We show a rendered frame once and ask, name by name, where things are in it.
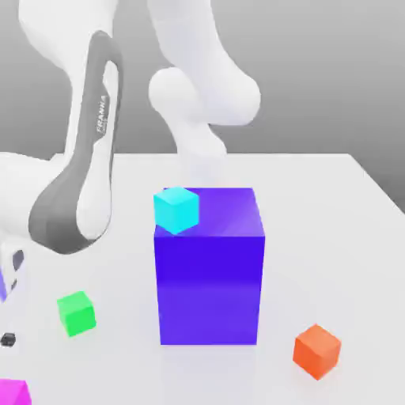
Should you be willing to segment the small cyan cube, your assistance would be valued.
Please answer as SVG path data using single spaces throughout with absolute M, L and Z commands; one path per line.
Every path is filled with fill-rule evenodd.
M 199 196 L 184 187 L 170 187 L 153 196 L 155 224 L 178 234 L 199 223 Z

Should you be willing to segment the small magenta cube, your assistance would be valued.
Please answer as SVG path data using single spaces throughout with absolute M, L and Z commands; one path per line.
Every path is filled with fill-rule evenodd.
M 26 381 L 0 379 L 0 405 L 32 405 Z

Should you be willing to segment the small green cube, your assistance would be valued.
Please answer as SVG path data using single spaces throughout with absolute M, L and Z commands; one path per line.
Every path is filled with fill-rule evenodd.
M 59 319 L 69 337 L 93 329 L 97 325 L 93 303 L 84 291 L 57 300 Z

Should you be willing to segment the large purple box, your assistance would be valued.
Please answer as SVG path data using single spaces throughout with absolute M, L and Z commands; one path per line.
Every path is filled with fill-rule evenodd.
M 250 187 L 196 188 L 199 223 L 157 226 L 154 257 L 163 345 L 257 342 L 265 232 Z

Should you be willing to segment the small orange cube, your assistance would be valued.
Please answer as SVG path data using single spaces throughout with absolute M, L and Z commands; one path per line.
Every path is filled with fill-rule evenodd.
M 333 334 L 313 324 L 295 338 L 293 361 L 320 380 L 337 365 L 341 346 L 341 341 Z

